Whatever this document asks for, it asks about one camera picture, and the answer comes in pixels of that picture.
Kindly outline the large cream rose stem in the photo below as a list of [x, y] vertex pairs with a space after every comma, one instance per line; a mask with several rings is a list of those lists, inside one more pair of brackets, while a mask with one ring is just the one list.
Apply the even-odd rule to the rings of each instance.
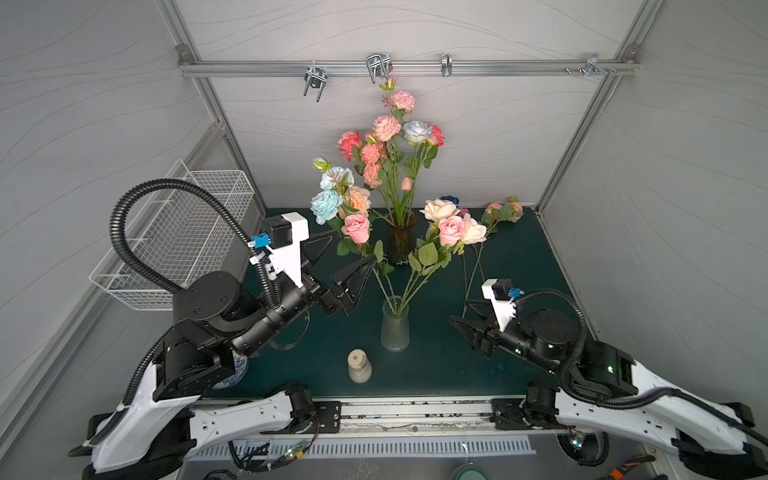
[[475, 220], [469, 213], [463, 217], [463, 235], [460, 241], [464, 245], [473, 245], [487, 240], [487, 226]]

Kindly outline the dark blue small flower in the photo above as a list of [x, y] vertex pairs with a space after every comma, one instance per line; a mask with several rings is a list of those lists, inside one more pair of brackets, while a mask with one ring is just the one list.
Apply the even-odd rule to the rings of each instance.
[[442, 197], [440, 197], [439, 199], [440, 199], [440, 200], [442, 200], [442, 201], [444, 201], [444, 202], [450, 202], [450, 203], [453, 203], [455, 206], [458, 206], [458, 205], [459, 205], [459, 203], [460, 203], [460, 200], [459, 200], [457, 197], [455, 197], [455, 196], [450, 196], [450, 195], [442, 196]]

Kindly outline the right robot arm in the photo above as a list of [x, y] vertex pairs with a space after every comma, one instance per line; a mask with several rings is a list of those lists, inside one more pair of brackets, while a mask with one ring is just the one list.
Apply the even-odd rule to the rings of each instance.
[[582, 451], [584, 430], [614, 434], [674, 453], [688, 470], [710, 479], [755, 479], [767, 473], [767, 438], [751, 409], [716, 404], [653, 373], [630, 354], [589, 340], [575, 300], [554, 289], [524, 292], [508, 279], [489, 279], [472, 317], [450, 325], [475, 352], [505, 351], [557, 379], [535, 382], [519, 401], [497, 398], [499, 430], [558, 430], [563, 451], [592, 465]]

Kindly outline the medium pink rose stem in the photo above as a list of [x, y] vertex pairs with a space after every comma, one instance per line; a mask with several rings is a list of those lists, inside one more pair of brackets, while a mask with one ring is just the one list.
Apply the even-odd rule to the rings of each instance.
[[369, 216], [362, 212], [347, 215], [338, 232], [340, 234], [340, 240], [337, 244], [339, 256], [348, 254], [356, 254], [361, 257], [374, 256], [373, 275], [385, 295], [386, 305], [393, 313], [398, 313], [402, 301], [396, 298], [390, 279], [395, 268], [384, 253], [383, 242], [371, 240], [372, 226]]

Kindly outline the teal white flower spray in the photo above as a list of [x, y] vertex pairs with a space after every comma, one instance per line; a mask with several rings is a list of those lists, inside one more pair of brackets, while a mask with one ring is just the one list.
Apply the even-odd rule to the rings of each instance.
[[320, 191], [311, 199], [310, 210], [318, 225], [325, 225], [338, 217], [347, 191], [354, 185], [349, 168], [334, 166], [325, 158], [312, 160], [312, 166], [321, 173]]

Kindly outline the pink bud stem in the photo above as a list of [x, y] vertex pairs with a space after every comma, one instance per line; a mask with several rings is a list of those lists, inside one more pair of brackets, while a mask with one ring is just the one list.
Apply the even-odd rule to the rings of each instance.
[[411, 216], [413, 180], [405, 177], [400, 184], [399, 225], [405, 227]]

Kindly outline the pink ribbed glass vase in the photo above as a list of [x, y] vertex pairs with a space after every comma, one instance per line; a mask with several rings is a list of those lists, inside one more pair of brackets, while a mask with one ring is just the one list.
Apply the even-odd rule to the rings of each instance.
[[388, 261], [393, 265], [405, 265], [408, 263], [408, 255], [415, 248], [413, 228], [416, 219], [411, 210], [406, 212], [402, 226], [392, 226], [386, 245]]

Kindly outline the small cream rose stem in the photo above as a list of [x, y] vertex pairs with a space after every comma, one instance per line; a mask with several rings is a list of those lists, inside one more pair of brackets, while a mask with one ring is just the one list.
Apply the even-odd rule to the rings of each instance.
[[437, 232], [441, 220], [449, 219], [459, 213], [457, 205], [449, 200], [435, 199], [427, 201], [419, 212], [429, 222], [428, 236]]

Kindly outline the large pink rose stem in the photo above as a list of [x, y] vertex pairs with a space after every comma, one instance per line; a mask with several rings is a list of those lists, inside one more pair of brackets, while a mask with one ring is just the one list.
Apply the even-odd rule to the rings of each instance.
[[347, 162], [353, 161], [353, 153], [362, 145], [359, 131], [347, 131], [337, 142], [337, 148]]

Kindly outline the white blue rose stem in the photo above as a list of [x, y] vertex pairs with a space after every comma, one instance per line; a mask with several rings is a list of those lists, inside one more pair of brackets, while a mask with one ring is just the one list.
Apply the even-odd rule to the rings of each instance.
[[[428, 123], [423, 121], [411, 120], [403, 126], [404, 139], [414, 147], [414, 152], [406, 161], [406, 166], [405, 166], [405, 177], [410, 177], [412, 180], [413, 180], [415, 169], [417, 166], [417, 158], [416, 158], [417, 147], [430, 137], [430, 130], [428, 128], [428, 125], [429, 125]], [[414, 189], [415, 187], [413, 186], [411, 207], [413, 202]]]

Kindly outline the pink carnation spray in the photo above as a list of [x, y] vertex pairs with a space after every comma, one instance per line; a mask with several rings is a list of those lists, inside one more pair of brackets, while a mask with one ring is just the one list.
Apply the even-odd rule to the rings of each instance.
[[377, 190], [382, 196], [388, 210], [389, 223], [392, 226], [403, 226], [405, 213], [396, 186], [398, 171], [386, 143], [372, 134], [366, 134], [359, 156], [364, 184], [371, 190]]

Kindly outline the tall peach peony stem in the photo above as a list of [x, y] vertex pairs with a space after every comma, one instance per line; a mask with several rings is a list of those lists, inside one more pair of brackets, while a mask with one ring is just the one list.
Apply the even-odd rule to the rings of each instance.
[[342, 220], [353, 214], [365, 215], [371, 222], [377, 219], [386, 219], [382, 212], [372, 207], [370, 191], [357, 186], [349, 187], [342, 195], [342, 204], [338, 208], [338, 214]]

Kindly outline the tall pink peony stem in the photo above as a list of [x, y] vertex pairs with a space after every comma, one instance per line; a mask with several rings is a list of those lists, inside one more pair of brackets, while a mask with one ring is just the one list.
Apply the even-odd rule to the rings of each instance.
[[[388, 81], [383, 81], [380, 88], [384, 91], [382, 102], [389, 110], [387, 116], [393, 117], [400, 126], [403, 126], [413, 113], [415, 108], [415, 97], [408, 92], [398, 90], [397, 80], [393, 76], [390, 76]], [[381, 142], [386, 143], [390, 156], [396, 163], [398, 171], [396, 186], [398, 187], [400, 198], [400, 184], [405, 178], [406, 166], [406, 153], [401, 150], [401, 146], [403, 145], [403, 131], [398, 131], [386, 141], [380, 139], [376, 130], [374, 136]]]

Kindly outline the pink white rose stem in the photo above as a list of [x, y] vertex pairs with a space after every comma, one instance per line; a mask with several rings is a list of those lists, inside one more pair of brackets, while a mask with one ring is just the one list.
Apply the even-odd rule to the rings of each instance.
[[398, 313], [402, 313], [416, 294], [438, 270], [446, 268], [452, 256], [464, 246], [464, 219], [458, 214], [433, 221], [417, 247], [408, 255], [411, 275], [401, 295]]

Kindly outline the clear ribbed glass vase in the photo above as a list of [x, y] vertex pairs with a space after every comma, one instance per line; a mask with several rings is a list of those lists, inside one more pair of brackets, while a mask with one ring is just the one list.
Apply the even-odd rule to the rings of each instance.
[[409, 307], [401, 296], [388, 297], [382, 305], [380, 341], [390, 352], [405, 350], [411, 340]]

